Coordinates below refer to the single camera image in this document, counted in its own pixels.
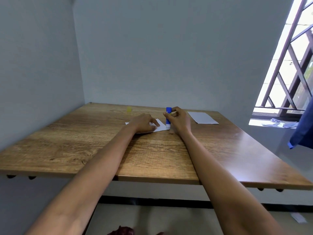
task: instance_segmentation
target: paper sheet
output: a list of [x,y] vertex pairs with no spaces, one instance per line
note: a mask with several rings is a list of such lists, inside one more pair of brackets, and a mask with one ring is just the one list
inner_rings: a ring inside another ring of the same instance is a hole
[[161,120],[157,119],[157,122],[160,124],[160,126],[159,126],[159,127],[157,126],[157,129],[156,129],[154,132],[167,130],[167,129],[166,129],[166,125],[163,124],[163,123],[161,122]]
[[207,113],[204,112],[189,112],[188,114],[194,119],[198,124],[218,124],[214,119],[212,119]]

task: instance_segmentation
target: floor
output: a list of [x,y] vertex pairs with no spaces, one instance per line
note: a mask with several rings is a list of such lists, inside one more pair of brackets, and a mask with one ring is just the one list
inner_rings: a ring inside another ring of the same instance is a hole
[[[312,234],[313,213],[302,213],[308,223],[297,223],[287,212],[270,212],[290,234]],[[223,235],[213,209],[98,204],[86,235],[107,235],[119,225],[135,235]]]

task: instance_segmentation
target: wooden table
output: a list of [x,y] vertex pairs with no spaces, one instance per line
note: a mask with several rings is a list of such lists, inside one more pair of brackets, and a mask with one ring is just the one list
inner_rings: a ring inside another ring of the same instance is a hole
[[[132,106],[131,112],[126,109],[121,105],[88,103],[2,151],[0,172],[72,177],[133,116],[149,113],[165,123],[163,108]],[[197,124],[191,119],[193,134],[242,184],[313,189],[310,181],[220,113],[206,113],[219,124]],[[136,134],[115,179],[200,184],[184,143],[172,130]]]

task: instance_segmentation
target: person's right hand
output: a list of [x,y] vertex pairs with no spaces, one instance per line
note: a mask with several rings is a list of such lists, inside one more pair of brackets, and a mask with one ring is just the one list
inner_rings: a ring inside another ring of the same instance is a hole
[[191,132],[190,118],[187,113],[177,106],[172,108],[172,112],[174,111],[176,112],[172,115],[166,112],[163,115],[175,126],[180,135]]

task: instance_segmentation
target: blue glue stick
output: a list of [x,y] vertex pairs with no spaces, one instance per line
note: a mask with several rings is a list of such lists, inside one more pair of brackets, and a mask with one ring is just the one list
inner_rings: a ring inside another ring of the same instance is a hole
[[[166,107],[166,112],[170,115],[172,114],[172,107]],[[166,119],[166,129],[169,130],[171,128],[171,123],[168,119]]]

